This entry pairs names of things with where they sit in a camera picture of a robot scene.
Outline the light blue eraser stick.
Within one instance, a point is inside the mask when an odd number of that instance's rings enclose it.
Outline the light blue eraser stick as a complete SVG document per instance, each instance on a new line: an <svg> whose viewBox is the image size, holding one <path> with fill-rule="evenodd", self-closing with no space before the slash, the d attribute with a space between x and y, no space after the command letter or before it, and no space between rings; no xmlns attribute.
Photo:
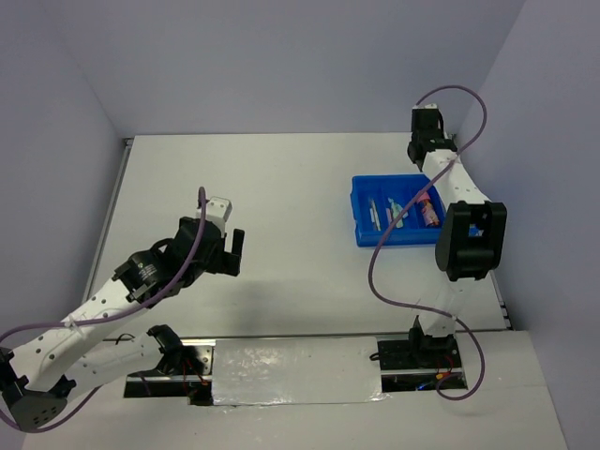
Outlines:
<svg viewBox="0 0 600 450"><path fill-rule="evenodd" d="M401 214L403 207L399 203L395 202L392 198L388 198L387 201L389 203L388 208L390 208L393 213L399 212ZM404 214L401 214L401 215L403 216L403 219L404 219L404 218L408 217L409 213L405 212Z"/></svg>

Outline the pink capped glue bottle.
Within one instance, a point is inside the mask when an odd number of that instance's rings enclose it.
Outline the pink capped glue bottle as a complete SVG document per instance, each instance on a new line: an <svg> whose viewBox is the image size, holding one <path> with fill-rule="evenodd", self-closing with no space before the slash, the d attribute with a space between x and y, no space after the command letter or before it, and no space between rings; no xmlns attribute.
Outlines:
<svg viewBox="0 0 600 450"><path fill-rule="evenodd" d="M440 228L442 222L435 210L434 203L427 192L421 194L417 200L417 206L421 213L426 228Z"/></svg>

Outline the thin white pen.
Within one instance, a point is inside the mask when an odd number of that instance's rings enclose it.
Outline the thin white pen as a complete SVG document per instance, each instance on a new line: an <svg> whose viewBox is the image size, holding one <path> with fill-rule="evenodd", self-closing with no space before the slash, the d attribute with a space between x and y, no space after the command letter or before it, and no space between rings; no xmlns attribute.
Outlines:
<svg viewBox="0 0 600 450"><path fill-rule="evenodd" d="M376 211L374 210L372 199L368 200L368 207L369 207L370 220L371 220L373 229L377 230L377 222L376 222L376 217L375 217Z"/></svg>

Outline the pink correction tape stick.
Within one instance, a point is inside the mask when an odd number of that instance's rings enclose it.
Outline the pink correction tape stick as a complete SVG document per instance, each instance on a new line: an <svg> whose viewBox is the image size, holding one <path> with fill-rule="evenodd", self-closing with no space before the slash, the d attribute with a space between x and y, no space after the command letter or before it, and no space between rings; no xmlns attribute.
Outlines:
<svg viewBox="0 0 600 450"><path fill-rule="evenodd" d="M388 226L391 225L394 222L394 215L393 212L390 208L385 208L386 210L386 216L387 216L387 221L388 221Z"/></svg>

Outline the green eraser stick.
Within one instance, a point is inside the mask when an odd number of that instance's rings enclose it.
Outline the green eraser stick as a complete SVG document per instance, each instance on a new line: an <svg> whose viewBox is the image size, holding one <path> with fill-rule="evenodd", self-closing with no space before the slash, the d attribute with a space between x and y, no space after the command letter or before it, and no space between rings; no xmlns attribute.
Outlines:
<svg viewBox="0 0 600 450"><path fill-rule="evenodd" d="M393 219L396 222L395 228L401 229L403 227L403 216L399 212L394 212Z"/></svg>

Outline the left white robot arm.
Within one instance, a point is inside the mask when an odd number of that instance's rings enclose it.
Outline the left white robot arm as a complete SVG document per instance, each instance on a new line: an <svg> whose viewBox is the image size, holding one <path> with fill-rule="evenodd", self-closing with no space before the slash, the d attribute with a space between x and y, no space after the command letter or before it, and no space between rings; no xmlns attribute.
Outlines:
<svg viewBox="0 0 600 450"><path fill-rule="evenodd" d="M63 321L39 326L41 335L1 351L2 420L25 433L60 426L58 415L79 395L91 397L101 385L125 374L156 370L202 377L210 370L207 352L197 352L165 324L111 348L100 343L117 328L158 302L176 296L203 274L236 277L245 233L233 232L227 250L231 207L210 202L196 217L182 217L173 238L132 254L89 300Z"/></svg>

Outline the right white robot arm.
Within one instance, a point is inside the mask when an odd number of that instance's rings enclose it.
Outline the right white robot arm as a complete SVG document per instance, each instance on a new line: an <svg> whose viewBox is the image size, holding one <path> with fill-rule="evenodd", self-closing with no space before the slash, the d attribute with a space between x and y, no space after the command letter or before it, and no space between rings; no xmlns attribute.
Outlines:
<svg viewBox="0 0 600 450"><path fill-rule="evenodd" d="M468 175L458 150L444 131L442 114L435 104L412 109L411 140L407 150L412 163L436 189L445 210L435 245L435 262L443 285L433 303L414 320L407 346L409 359L428 367L455 347L456 317L464 308L475 283L500 263L507 210L492 202Z"/></svg>

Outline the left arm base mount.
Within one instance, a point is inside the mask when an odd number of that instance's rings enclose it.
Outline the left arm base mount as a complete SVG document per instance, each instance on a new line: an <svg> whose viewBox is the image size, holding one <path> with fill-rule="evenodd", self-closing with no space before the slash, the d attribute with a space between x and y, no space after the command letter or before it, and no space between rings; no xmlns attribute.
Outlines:
<svg viewBox="0 0 600 450"><path fill-rule="evenodd" d="M188 405L213 406L215 346L186 343L166 324L146 335L158 344L158 363L126 377L124 398L182 398Z"/></svg>

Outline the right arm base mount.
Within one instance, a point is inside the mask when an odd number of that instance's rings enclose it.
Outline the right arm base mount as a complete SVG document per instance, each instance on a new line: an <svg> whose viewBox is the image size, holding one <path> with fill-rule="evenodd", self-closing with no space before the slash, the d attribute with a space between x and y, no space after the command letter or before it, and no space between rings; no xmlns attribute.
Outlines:
<svg viewBox="0 0 600 450"><path fill-rule="evenodd" d="M379 364L384 393L434 391L438 381L451 375L442 389L465 389L457 341L447 337L428 347L408 337L384 339L369 356Z"/></svg>

